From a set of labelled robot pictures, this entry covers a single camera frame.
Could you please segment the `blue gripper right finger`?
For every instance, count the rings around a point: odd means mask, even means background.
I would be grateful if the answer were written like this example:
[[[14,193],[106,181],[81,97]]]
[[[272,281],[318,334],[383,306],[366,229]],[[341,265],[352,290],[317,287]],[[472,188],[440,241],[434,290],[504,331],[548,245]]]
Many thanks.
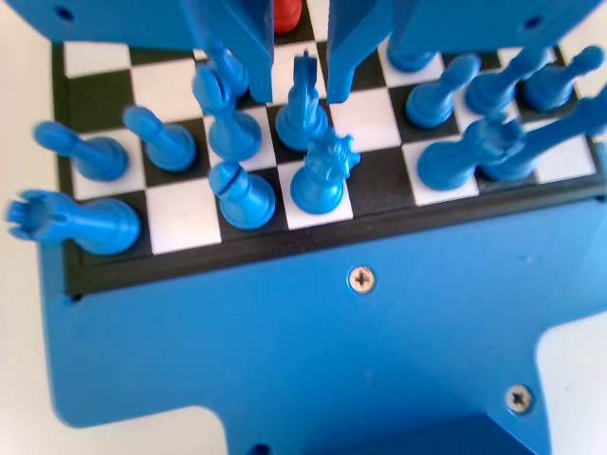
[[[331,1],[327,101],[349,97],[354,73],[389,38],[404,54],[551,46],[599,1]]]

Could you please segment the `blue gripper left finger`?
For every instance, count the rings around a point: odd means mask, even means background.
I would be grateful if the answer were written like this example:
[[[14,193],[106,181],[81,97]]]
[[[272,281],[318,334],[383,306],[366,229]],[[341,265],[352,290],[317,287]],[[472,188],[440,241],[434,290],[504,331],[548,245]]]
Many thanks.
[[[9,1],[8,5],[53,43],[208,50],[216,38],[246,69],[254,99],[272,101],[270,1]]]

